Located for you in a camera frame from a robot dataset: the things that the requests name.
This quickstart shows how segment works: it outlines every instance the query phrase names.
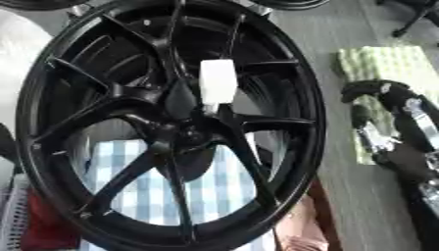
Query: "white foam block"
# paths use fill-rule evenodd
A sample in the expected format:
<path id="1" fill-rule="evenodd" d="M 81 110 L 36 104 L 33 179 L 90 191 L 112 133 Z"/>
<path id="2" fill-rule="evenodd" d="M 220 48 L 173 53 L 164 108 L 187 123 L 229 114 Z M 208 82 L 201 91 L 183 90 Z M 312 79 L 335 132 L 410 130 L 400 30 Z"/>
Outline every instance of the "white foam block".
<path id="1" fill-rule="evenodd" d="M 203 104 L 217 107 L 230 104 L 238 88 L 235 66 L 232 60 L 218 59 L 201 62 L 200 88 Z"/>

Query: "black wheel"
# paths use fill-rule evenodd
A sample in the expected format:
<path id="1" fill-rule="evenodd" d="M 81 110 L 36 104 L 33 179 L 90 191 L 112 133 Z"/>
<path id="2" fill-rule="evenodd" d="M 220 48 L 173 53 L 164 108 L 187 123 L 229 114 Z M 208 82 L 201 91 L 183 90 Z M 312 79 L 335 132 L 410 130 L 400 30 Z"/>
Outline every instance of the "black wheel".
<path id="1" fill-rule="evenodd" d="M 0 0 L 0 5 L 27 11 L 49 11 L 69 8 L 89 0 Z"/>
<path id="2" fill-rule="evenodd" d="M 274 9 L 303 11 L 323 5 L 329 0 L 251 0 L 260 5 Z"/>
<path id="3" fill-rule="evenodd" d="M 240 92 L 260 113 L 244 114 L 234 103 L 203 111 L 200 61 L 219 58 L 233 59 Z M 92 194 L 75 171 L 80 156 L 70 149 L 83 143 L 72 137 L 114 118 L 149 147 Z M 244 137 L 257 131 L 275 142 L 263 164 Z M 17 139 L 33 187 L 91 242 L 109 250 L 231 250 L 272 228 L 305 193 L 322 157 L 325 113 L 305 58 L 265 18 L 221 0 L 118 1 L 79 18 L 43 51 L 21 93 Z M 257 196 L 194 225 L 176 160 L 220 144 L 243 163 Z M 171 185 L 181 226 L 111 209 L 127 184 L 155 166 Z"/>

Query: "wheel lip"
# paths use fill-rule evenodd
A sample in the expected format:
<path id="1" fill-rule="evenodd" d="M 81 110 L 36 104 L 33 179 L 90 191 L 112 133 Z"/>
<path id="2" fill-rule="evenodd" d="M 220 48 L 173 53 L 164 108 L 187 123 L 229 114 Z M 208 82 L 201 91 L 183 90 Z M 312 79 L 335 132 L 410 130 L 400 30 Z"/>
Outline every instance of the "wheel lip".
<path id="1" fill-rule="evenodd" d="M 282 0 L 250 0 L 250 1 L 277 10 L 305 11 L 326 4 L 330 0 L 308 0 L 308 1 L 302 1 L 302 3 L 297 3 L 291 0 L 289 0 L 291 2 L 282 1 Z"/>
<path id="2" fill-rule="evenodd" d="M 3 0 L 0 1 L 1 6 L 24 11 L 54 11 L 69 8 L 75 5 L 83 4 L 89 0 L 69 0 L 65 2 L 45 0 L 43 3 L 32 3 L 32 1 L 20 0 Z"/>
<path id="3" fill-rule="evenodd" d="M 239 5 L 236 5 L 234 3 L 223 3 L 221 1 L 213 1 L 213 0 L 197 0 L 199 3 L 204 4 L 214 4 L 214 5 L 229 5 L 234 7 L 243 8 Z M 103 243 L 103 241 L 108 243 L 109 248 L 111 249 L 118 249 L 118 250 L 144 250 L 143 248 L 127 248 L 127 245 L 123 243 L 122 241 L 119 241 L 111 236 L 105 236 L 105 234 L 102 234 L 102 232 L 93 231 L 93 227 L 88 226 L 86 227 L 84 223 L 78 223 L 76 221 L 76 218 L 67 212 L 67 208 L 69 205 L 65 205 L 60 201 L 59 197 L 60 194 L 54 193 L 50 190 L 50 187 L 43 182 L 45 179 L 42 176 L 41 172 L 37 172 L 38 168 L 35 163 L 35 157 L 31 153 L 31 140 L 28 138 L 30 135 L 30 125 L 32 123 L 30 117 L 31 113 L 34 112 L 36 104 L 38 101 L 31 98 L 31 96 L 35 95 L 36 92 L 38 92 L 38 86 L 37 86 L 37 76 L 41 73 L 43 69 L 43 62 L 49 57 L 53 49 L 58 48 L 60 44 L 65 44 L 69 41 L 70 37 L 75 37 L 83 25 L 88 24 L 91 20 L 95 19 L 96 17 L 100 16 L 102 13 L 111 11 L 116 9 L 117 7 L 123 8 L 123 3 L 121 2 L 112 2 L 109 4 L 106 4 L 96 11 L 87 14 L 84 18 L 79 19 L 77 22 L 66 28 L 59 36 L 57 36 L 43 51 L 43 53 L 40 55 L 38 60 L 35 62 L 32 70 L 30 71 L 26 81 L 25 85 L 22 89 L 19 103 L 18 103 L 18 111 L 17 111 L 17 140 L 18 140 L 18 150 L 20 154 L 20 161 L 22 167 L 24 167 L 24 171 L 29 176 L 30 180 L 34 180 L 35 183 L 34 188 L 37 190 L 38 194 L 49 201 L 58 201 L 59 203 L 54 204 L 55 208 L 58 212 L 62 214 L 63 217 L 65 217 L 71 224 L 75 225 L 76 227 L 80 228 L 85 237 L 87 239 L 90 239 L 92 241 L 96 241 L 98 243 Z M 254 16 L 254 18 L 259 18 L 256 14 L 251 13 L 250 11 L 245 9 L 246 15 Z M 288 38 L 278 27 L 275 25 L 269 23 L 269 22 L 259 22 L 262 23 L 262 25 L 258 26 L 258 29 L 261 30 L 269 30 L 269 33 L 272 36 L 275 36 L 278 41 L 281 41 L 282 44 L 279 46 L 287 47 L 287 50 L 291 53 L 294 53 L 294 56 L 299 59 L 299 61 L 302 63 L 302 68 L 304 71 L 305 76 L 309 79 L 308 82 L 312 82 L 313 84 L 310 85 L 310 90 L 312 93 L 309 95 L 313 96 L 313 100 L 316 101 L 315 105 L 316 107 L 313 108 L 313 110 L 316 110 L 316 117 L 320 118 L 320 120 L 317 121 L 316 128 L 318 128 L 318 131 L 316 131 L 316 142 L 314 143 L 314 146 L 310 148 L 314 149 L 315 151 L 310 151 L 314 153 L 314 156 L 311 156 L 311 158 L 308 158 L 307 164 L 311 168 L 303 168 L 303 173 L 297 175 L 298 180 L 294 180 L 294 182 L 298 183 L 297 189 L 294 193 L 290 194 L 288 199 L 285 200 L 285 203 L 282 207 L 279 207 L 276 214 L 274 216 L 271 216 L 267 218 L 265 221 L 261 222 L 259 225 L 254 227 L 254 229 L 249 230 L 246 234 L 242 234 L 240 236 L 236 236 L 235 238 L 231 239 L 229 243 L 222 243 L 222 247 L 220 249 L 217 248 L 211 248 L 209 245 L 210 243 L 203 243 L 203 245 L 197 246 L 197 247 L 190 247 L 190 248 L 181 248 L 181 250 L 227 250 L 227 247 L 235 246 L 235 244 L 241 244 L 245 243 L 250 239 L 253 239 L 254 236 L 259 236 L 269 230 L 272 227 L 272 223 L 280 220 L 280 218 L 284 215 L 285 212 L 287 212 L 291 205 L 295 204 L 300 197 L 303 195 L 303 193 L 307 190 L 308 186 L 310 185 L 312 178 L 315 176 L 317 168 L 319 166 L 319 163 L 321 161 L 322 153 L 323 153 L 323 146 L 324 146 L 324 139 L 325 139 L 325 125 L 326 125 L 326 119 L 325 119 L 325 111 L 324 111 L 324 105 L 322 100 L 322 95 L 320 92 L 320 89 L 317 85 L 316 77 L 311 70 L 311 67 L 306 62 L 304 56 L 300 52 L 300 50 L 296 47 L 296 45 Z M 149 250 L 164 250 L 164 247 L 151 247 Z"/>

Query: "chair leg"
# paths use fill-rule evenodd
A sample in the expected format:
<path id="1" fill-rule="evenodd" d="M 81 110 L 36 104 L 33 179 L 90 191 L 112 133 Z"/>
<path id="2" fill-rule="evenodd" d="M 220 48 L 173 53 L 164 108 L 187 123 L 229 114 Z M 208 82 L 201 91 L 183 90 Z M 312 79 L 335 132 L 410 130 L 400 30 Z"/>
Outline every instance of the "chair leg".
<path id="1" fill-rule="evenodd" d="M 416 22 L 424 18 L 430 11 L 431 8 L 425 8 L 418 12 L 404 27 L 394 30 L 392 32 L 393 37 L 403 36 L 405 33 L 407 33 L 409 28 L 411 28 Z"/>

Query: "gray floor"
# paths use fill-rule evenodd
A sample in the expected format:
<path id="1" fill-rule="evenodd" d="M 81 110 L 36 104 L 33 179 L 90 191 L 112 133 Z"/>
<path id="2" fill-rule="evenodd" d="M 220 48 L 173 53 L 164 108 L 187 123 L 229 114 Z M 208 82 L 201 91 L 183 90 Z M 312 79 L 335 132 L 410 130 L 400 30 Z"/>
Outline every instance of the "gray floor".
<path id="1" fill-rule="evenodd" d="M 56 34 L 63 12 L 23 13 Z M 412 12 L 394 3 L 383 7 L 373 0 L 332 0 L 305 12 L 275 12 L 273 20 L 286 31 L 310 60 L 327 105 L 329 132 L 320 171 L 335 214 L 342 245 L 347 251 L 419 250 L 400 190 L 392 174 L 356 164 L 350 137 L 348 108 L 340 100 L 343 79 L 335 73 L 334 53 L 340 48 L 415 44 L 439 67 L 439 29 L 427 21 L 416 25 L 403 40 L 390 37 Z"/>

